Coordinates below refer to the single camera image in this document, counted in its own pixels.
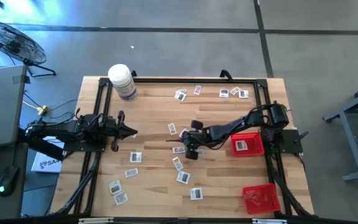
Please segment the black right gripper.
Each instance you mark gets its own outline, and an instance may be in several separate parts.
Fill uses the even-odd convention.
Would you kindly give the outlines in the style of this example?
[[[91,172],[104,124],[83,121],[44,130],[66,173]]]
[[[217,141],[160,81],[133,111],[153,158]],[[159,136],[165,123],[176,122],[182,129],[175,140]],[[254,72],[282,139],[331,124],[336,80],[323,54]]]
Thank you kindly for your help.
[[[185,131],[183,138],[169,139],[166,142],[183,143],[186,149],[185,157],[191,160],[197,160],[199,152],[197,149],[205,145],[206,133],[203,131],[203,123],[197,120],[191,122],[192,131]]]

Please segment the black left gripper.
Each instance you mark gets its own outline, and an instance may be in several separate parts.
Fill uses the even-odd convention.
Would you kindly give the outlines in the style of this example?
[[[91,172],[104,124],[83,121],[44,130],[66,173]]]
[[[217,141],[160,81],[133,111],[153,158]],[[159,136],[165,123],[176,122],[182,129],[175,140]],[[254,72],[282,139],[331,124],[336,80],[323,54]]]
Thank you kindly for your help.
[[[111,142],[111,150],[113,152],[117,152],[119,150],[119,146],[118,146],[119,140],[123,140],[128,137],[136,138],[137,136],[137,130],[125,125],[124,118],[125,118],[124,112],[119,111],[117,118],[113,118],[112,116],[107,116],[104,122],[105,135],[109,137],[113,137],[113,140]],[[121,128],[122,124],[123,124],[123,129],[125,131],[135,134],[125,134],[123,137],[123,129]]]

